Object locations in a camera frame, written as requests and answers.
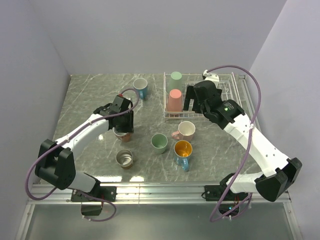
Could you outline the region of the brown-pink ceramic mug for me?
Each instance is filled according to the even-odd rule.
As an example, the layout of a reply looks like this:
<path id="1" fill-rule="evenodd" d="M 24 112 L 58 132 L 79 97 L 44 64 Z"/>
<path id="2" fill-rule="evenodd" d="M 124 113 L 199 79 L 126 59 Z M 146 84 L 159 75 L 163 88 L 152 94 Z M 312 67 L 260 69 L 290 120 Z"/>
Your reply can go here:
<path id="1" fill-rule="evenodd" d="M 127 143 L 127 142 L 129 142 L 129 141 L 131 140 L 132 134 L 131 134 L 130 132 L 126 132 L 126 133 L 124 133 L 124 132 L 118 132 L 118 131 L 116 131 L 116 129 L 114 128 L 114 129 L 113 129 L 113 133 L 114 133 L 114 135 L 115 135 L 119 140 L 121 140 L 123 143 Z"/>

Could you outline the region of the tall green plastic cup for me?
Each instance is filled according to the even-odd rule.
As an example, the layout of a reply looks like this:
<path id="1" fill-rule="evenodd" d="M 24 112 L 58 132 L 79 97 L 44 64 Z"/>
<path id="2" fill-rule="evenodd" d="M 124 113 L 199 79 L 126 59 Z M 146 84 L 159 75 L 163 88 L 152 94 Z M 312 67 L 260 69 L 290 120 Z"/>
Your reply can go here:
<path id="1" fill-rule="evenodd" d="M 169 90 L 178 89 L 182 91 L 182 74 L 178 71 L 174 71 L 170 74 Z"/>

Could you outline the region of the tall pink plastic cup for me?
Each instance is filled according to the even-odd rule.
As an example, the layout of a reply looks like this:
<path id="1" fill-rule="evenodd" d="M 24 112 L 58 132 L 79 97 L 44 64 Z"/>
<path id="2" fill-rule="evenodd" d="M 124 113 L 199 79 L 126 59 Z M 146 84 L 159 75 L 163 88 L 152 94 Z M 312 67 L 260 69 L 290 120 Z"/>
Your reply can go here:
<path id="1" fill-rule="evenodd" d="M 183 110 L 183 95 L 179 89 L 172 89 L 168 95 L 166 110 L 179 113 Z"/>

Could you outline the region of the short green plastic cup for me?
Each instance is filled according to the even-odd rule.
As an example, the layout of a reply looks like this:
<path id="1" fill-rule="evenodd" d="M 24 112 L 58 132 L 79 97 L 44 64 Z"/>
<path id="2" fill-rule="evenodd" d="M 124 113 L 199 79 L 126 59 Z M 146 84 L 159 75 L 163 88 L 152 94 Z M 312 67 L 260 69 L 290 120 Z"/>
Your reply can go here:
<path id="1" fill-rule="evenodd" d="M 151 138 L 151 145 L 157 154 L 163 154 L 168 145 L 168 139 L 164 134 L 157 133 Z"/>

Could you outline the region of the blue flowered mug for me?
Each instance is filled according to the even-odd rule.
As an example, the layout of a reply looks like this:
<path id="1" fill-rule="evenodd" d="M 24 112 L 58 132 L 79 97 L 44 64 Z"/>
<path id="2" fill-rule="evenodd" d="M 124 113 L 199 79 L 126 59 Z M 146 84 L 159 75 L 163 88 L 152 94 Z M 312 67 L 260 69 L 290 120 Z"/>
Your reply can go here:
<path id="1" fill-rule="evenodd" d="M 134 89 L 139 93 L 140 98 L 145 100 L 148 94 L 148 81 L 144 78 L 137 78 L 133 82 Z"/>

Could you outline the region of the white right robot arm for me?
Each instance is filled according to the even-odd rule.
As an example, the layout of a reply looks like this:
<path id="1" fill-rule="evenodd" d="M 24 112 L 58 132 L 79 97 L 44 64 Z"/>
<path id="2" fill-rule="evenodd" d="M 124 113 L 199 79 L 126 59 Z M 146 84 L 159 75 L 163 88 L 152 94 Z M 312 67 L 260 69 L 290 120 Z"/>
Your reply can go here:
<path id="1" fill-rule="evenodd" d="M 203 114 L 247 148 L 261 169 L 253 174 L 228 175 L 220 187 L 221 196 L 231 200 L 237 193 L 259 193 L 269 202 L 276 201 L 296 181 L 302 162 L 278 150 L 255 128 L 236 101 L 222 100 L 221 94 L 222 90 L 210 80 L 188 85 L 183 109 L 188 110 L 193 100 L 192 111 Z"/>

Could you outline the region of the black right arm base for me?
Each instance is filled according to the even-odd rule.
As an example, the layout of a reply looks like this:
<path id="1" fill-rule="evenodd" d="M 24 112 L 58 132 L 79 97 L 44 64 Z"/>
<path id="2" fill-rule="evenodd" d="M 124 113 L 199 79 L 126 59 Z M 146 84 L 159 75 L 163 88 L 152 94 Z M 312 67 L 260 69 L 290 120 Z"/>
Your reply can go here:
<path id="1" fill-rule="evenodd" d="M 234 173 L 230 173 L 223 180 L 220 181 L 219 185 L 205 185 L 204 192 L 201 197 L 205 199 L 206 202 L 217 202 L 225 188 L 227 187 L 227 181 L 233 177 Z M 220 214 L 224 214 L 231 210 L 235 205 L 244 200 L 249 194 L 246 192 L 233 193 L 231 190 L 228 191 L 224 197 L 222 204 L 218 207 Z"/>

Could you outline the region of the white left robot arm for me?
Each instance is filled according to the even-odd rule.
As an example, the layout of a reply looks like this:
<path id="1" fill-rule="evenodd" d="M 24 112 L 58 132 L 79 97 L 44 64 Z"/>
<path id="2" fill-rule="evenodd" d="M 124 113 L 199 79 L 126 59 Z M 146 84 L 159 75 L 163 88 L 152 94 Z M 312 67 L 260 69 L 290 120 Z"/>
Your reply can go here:
<path id="1" fill-rule="evenodd" d="M 118 94 L 112 103 L 98 107 L 72 132 L 55 141 L 45 140 L 40 146 L 40 161 L 35 165 L 35 175 L 59 190 L 80 190 L 89 201 L 97 200 L 101 195 L 100 182 L 87 173 L 77 171 L 75 159 L 104 132 L 132 133 L 133 106 L 130 99 Z"/>

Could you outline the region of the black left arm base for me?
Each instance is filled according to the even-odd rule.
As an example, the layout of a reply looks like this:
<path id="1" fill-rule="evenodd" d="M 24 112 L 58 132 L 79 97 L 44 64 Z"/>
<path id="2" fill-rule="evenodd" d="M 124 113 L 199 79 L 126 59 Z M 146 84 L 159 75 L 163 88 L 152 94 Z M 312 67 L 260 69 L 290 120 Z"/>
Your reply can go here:
<path id="1" fill-rule="evenodd" d="M 109 204 L 113 208 L 113 213 L 107 218 L 107 220 L 109 220 L 113 218 L 117 212 L 114 204 L 116 195 L 116 186 L 99 186 L 96 190 L 89 193 L 74 189 L 70 201 L 81 204 L 80 211 L 86 219 L 98 217 L 103 212 L 103 207 Z"/>

